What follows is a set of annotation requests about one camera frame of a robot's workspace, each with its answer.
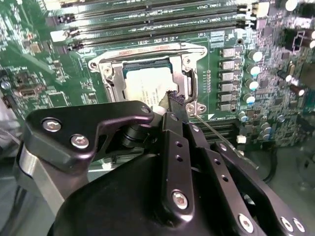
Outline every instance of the cpu socket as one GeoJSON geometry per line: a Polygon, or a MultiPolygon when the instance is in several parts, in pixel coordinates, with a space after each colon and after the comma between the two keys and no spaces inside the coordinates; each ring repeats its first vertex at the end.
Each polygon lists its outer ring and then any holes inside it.
{"type": "Polygon", "coordinates": [[[197,61],[207,55],[207,48],[190,43],[107,51],[89,61],[98,72],[110,102],[139,100],[158,105],[167,91],[185,96],[188,115],[204,113],[206,106],[197,103],[197,61]]]}

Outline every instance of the motherboard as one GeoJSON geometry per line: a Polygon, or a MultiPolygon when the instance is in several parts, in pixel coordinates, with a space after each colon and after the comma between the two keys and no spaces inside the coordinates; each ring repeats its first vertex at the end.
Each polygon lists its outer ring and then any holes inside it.
{"type": "Polygon", "coordinates": [[[298,0],[0,1],[1,98],[23,124],[175,90],[239,150],[292,146],[315,110],[314,17],[298,0]]]}

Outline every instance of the screw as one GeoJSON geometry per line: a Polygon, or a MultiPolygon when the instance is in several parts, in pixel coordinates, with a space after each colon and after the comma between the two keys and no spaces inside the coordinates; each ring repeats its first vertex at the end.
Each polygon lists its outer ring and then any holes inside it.
{"type": "Polygon", "coordinates": [[[71,137],[71,144],[76,148],[85,149],[89,146],[89,140],[81,134],[75,134],[71,137]]]}
{"type": "Polygon", "coordinates": [[[145,107],[145,106],[142,106],[141,107],[141,110],[144,112],[144,113],[150,113],[150,109],[149,108],[147,108],[147,107],[145,107]]]}
{"type": "Polygon", "coordinates": [[[95,62],[92,62],[92,63],[90,64],[90,67],[91,67],[92,69],[95,69],[95,68],[97,68],[97,64],[96,64],[95,62]]]}
{"type": "Polygon", "coordinates": [[[194,131],[199,132],[199,128],[196,125],[192,125],[192,128],[194,129],[194,131]]]}
{"type": "Polygon", "coordinates": [[[8,82],[8,81],[3,81],[3,82],[1,83],[1,88],[3,88],[3,89],[10,89],[10,88],[11,88],[10,82],[8,82]]]}
{"type": "Polygon", "coordinates": [[[293,218],[293,222],[295,223],[296,227],[299,229],[301,232],[305,232],[304,226],[295,218],[293,218]]]}
{"type": "Polygon", "coordinates": [[[241,223],[244,230],[246,230],[248,233],[254,232],[254,226],[252,225],[252,222],[243,214],[239,214],[238,220],[241,223]]]}
{"type": "Polygon", "coordinates": [[[205,107],[199,107],[199,112],[203,113],[206,110],[205,107]]]}
{"type": "Polygon", "coordinates": [[[293,232],[293,226],[290,224],[290,222],[288,222],[288,220],[285,219],[284,217],[281,217],[280,219],[281,219],[283,225],[285,226],[285,228],[286,228],[288,231],[293,232]]]}
{"type": "Polygon", "coordinates": [[[43,122],[43,128],[49,132],[57,132],[61,129],[61,124],[54,119],[47,119],[43,122]]]}
{"type": "Polygon", "coordinates": [[[224,146],[223,144],[220,144],[220,148],[223,150],[223,151],[226,151],[226,146],[224,146]]]}
{"type": "Polygon", "coordinates": [[[184,64],[189,64],[190,63],[190,59],[187,57],[187,58],[184,58],[184,64]]]}
{"type": "Polygon", "coordinates": [[[171,118],[175,121],[178,121],[178,118],[174,114],[171,114],[171,118]]]}
{"type": "Polygon", "coordinates": [[[173,193],[173,201],[179,209],[184,210],[188,207],[187,198],[181,192],[176,191],[173,193]]]}
{"type": "Polygon", "coordinates": [[[111,67],[104,68],[104,75],[106,75],[106,77],[111,76],[112,72],[113,72],[113,69],[111,67]]]}

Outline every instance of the ram slot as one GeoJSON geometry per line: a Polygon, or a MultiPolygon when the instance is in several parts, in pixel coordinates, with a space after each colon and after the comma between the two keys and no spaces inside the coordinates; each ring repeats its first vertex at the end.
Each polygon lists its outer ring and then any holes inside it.
{"type": "Polygon", "coordinates": [[[159,6],[172,6],[182,3],[191,2],[206,2],[207,0],[141,0],[135,2],[129,2],[127,0],[90,0],[90,1],[77,1],[70,4],[61,4],[61,9],[57,13],[69,14],[69,13],[79,13],[79,12],[89,12],[89,11],[102,11],[100,9],[107,9],[108,12],[126,12],[129,10],[136,9],[150,9],[152,7],[159,6]]]}
{"type": "Polygon", "coordinates": [[[231,20],[228,22],[216,22],[210,25],[201,25],[201,26],[189,26],[189,27],[182,27],[182,28],[172,28],[170,29],[163,29],[163,30],[154,30],[149,31],[146,33],[136,33],[130,34],[126,38],[126,35],[117,35],[111,36],[106,38],[99,38],[94,40],[83,40],[83,41],[76,41],[73,43],[68,44],[66,48],[60,49],[65,53],[66,50],[73,51],[79,50],[86,47],[95,47],[95,46],[103,46],[103,45],[110,45],[112,43],[125,43],[130,42],[131,40],[150,40],[159,37],[168,37],[168,36],[182,36],[191,33],[198,33],[201,31],[211,31],[211,30],[227,30],[227,29],[235,29],[238,27],[238,22],[236,20],[231,20]]]}
{"type": "Polygon", "coordinates": [[[80,33],[74,34],[73,39],[75,40],[88,40],[88,39],[109,39],[120,40],[121,38],[128,37],[134,38],[135,36],[149,36],[158,33],[161,30],[165,30],[165,33],[182,32],[187,27],[199,27],[205,25],[208,29],[224,27],[226,24],[230,25],[231,22],[235,22],[236,13],[218,14],[218,15],[207,15],[202,17],[189,17],[180,20],[170,20],[162,22],[154,22],[150,24],[141,24],[131,27],[120,27],[115,29],[97,29],[87,30],[80,33]]]}
{"type": "Polygon", "coordinates": [[[133,11],[124,11],[120,15],[113,11],[102,10],[99,12],[90,12],[82,14],[69,14],[62,16],[54,16],[47,18],[49,26],[61,25],[63,29],[88,26],[95,24],[134,24],[145,20],[155,21],[164,17],[169,19],[178,19],[185,14],[205,15],[236,12],[236,5],[220,3],[220,0],[198,1],[186,4],[178,4],[176,6],[166,5],[161,7],[151,7],[145,9],[137,9],[133,11]]]}

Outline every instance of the green circuit board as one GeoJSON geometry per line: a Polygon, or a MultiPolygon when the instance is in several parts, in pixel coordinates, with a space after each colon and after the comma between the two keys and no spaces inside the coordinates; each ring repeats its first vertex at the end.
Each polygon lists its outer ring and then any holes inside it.
{"type": "MultiPolygon", "coordinates": [[[[254,1],[244,2],[242,8],[249,11],[257,7],[254,1]]],[[[36,109],[106,103],[102,77],[91,72],[90,60],[107,51],[186,42],[208,50],[196,72],[198,102],[207,107],[201,114],[204,120],[239,119],[244,112],[248,144],[259,147],[275,140],[280,146],[294,145],[301,139],[296,117],[314,110],[315,94],[298,81],[305,95],[297,96],[277,72],[294,65],[292,76],[298,78],[299,63],[312,63],[314,50],[288,50],[283,31],[289,26],[314,27],[312,19],[297,22],[295,12],[272,1],[264,13],[266,7],[258,6],[259,15],[250,27],[244,25],[246,16],[234,0],[2,1],[2,96],[20,123],[36,109]],[[252,50],[262,52],[262,60],[250,59],[252,50]],[[251,65],[260,68],[258,75],[250,74],[251,65]],[[222,88],[223,72],[234,74],[227,90],[222,88]],[[249,79],[258,82],[255,91],[245,86],[249,79]],[[222,94],[231,96],[222,102],[222,94]],[[244,95],[256,102],[246,102],[244,95]],[[279,122],[279,116],[285,121],[279,122]],[[266,122],[272,131],[261,134],[266,122]]]]}

